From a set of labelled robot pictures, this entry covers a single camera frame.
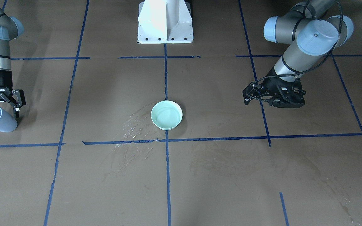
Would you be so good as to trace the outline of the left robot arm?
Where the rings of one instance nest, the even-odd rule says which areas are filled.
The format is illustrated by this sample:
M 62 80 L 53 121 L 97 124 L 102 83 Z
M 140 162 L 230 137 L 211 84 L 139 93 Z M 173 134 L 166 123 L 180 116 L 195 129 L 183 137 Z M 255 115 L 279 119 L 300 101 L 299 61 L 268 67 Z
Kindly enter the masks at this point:
M 321 66 L 353 32 L 354 23 L 343 15 L 338 0 L 308 0 L 284 16 L 270 17 L 263 28 L 264 38 L 288 44 L 288 48 L 265 77 L 242 91 L 244 104 L 258 100 L 277 108 L 304 106 L 301 77 Z

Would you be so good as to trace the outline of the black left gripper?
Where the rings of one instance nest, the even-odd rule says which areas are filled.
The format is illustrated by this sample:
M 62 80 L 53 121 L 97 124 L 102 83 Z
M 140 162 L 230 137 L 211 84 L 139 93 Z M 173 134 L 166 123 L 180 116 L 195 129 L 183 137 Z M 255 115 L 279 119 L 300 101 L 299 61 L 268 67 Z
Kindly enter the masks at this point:
M 305 94 L 300 78 L 293 82 L 284 81 L 280 77 L 266 78 L 263 85 L 251 82 L 246 90 L 243 90 L 245 105 L 257 100 L 268 102 L 270 106 L 277 108 L 300 108 L 305 105 Z M 270 96 L 270 99 L 263 99 L 263 96 Z

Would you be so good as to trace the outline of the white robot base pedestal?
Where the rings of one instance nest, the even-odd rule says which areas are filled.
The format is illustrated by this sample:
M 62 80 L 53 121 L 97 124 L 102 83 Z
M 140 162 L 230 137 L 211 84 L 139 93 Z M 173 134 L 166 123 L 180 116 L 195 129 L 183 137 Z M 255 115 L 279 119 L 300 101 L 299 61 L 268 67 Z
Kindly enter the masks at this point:
M 192 43 L 191 1 L 145 0 L 139 3 L 137 38 L 140 44 Z

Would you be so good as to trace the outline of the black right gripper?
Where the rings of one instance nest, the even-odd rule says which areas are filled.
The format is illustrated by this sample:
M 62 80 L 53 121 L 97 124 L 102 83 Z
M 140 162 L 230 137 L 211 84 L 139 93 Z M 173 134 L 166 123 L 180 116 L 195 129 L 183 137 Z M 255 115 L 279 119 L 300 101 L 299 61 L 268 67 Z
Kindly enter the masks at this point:
M 26 105 L 24 90 L 13 90 L 6 86 L 0 86 L 0 102 L 7 102 L 13 108 L 13 117 L 19 118 L 19 111 L 21 107 Z

